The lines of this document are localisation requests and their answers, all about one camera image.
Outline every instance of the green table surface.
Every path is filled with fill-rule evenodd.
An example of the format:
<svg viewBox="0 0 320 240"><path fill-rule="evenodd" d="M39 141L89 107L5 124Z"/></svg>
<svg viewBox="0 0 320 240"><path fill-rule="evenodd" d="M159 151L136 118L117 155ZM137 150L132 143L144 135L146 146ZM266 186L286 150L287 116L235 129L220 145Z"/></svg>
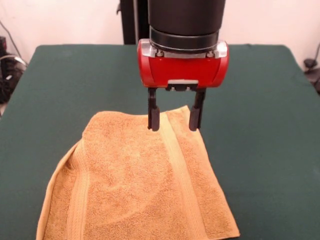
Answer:
<svg viewBox="0 0 320 240"><path fill-rule="evenodd" d="M35 239L48 181L96 112L147 113L136 55L127 45L37 48L0 121L1 240ZM194 95L159 90L158 105L191 106ZM320 98L289 49L230 46L201 134L240 239L320 239L319 123Z"/></svg>

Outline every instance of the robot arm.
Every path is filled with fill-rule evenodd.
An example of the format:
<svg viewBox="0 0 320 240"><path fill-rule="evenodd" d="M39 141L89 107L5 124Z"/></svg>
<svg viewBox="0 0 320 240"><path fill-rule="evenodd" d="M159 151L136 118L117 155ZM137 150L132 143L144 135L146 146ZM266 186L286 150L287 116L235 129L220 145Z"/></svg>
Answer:
<svg viewBox="0 0 320 240"><path fill-rule="evenodd" d="M142 83L148 88L148 128L157 131L156 89L195 91L189 128L201 126L206 88L227 72L228 45L218 40L225 0L148 0L150 38L138 43Z"/></svg>

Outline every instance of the towel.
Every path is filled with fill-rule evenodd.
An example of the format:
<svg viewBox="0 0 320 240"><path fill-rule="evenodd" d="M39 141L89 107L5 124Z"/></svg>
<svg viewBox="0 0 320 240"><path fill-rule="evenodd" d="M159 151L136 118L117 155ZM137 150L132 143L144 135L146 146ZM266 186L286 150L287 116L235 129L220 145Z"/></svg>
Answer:
<svg viewBox="0 0 320 240"><path fill-rule="evenodd" d="M99 112L60 160L37 240L219 240L239 230L188 107L146 115Z"/></svg>

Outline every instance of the screw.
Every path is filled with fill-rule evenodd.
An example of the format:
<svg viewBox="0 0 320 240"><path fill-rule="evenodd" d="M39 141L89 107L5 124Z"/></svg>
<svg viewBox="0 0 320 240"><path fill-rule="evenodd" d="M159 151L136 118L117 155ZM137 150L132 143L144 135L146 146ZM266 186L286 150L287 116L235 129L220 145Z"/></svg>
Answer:
<svg viewBox="0 0 320 240"><path fill-rule="evenodd" d="M157 57L163 57L163 56L164 56L164 51L158 49L158 50L156 51L156 54L155 54L155 55L156 55Z"/></svg>
<svg viewBox="0 0 320 240"><path fill-rule="evenodd" d="M213 58L215 55L214 55L214 53L213 53L212 51L209 51L209 52L206 53L205 56L206 56L207 58Z"/></svg>

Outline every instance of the white wall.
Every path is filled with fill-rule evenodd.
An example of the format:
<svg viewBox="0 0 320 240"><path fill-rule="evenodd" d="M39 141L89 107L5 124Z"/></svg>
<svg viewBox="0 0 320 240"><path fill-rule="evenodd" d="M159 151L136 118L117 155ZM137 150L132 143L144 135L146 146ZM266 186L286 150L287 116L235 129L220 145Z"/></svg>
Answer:
<svg viewBox="0 0 320 240"><path fill-rule="evenodd" d="M39 45L123 44L119 0L0 0L0 19L23 58ZM0 34L5 31L0 26ZM7 39L9 50L14 51Z"/></svg>
<svg viewBox="0 0 320 240"><path fill-rule="evenodd" d="M320 0L226 0L220 37L232 44L286 45L302 66L320 42Z"/></svg>
<svg viewBox="0 0 320 240"><path fill-rule="evenodd" d="M29 60L42 44L122 44L118 3L0 0L0 19ZM230 44L284 44L302 65L320 42L320 0L226 0L220 38Z"/></svg>

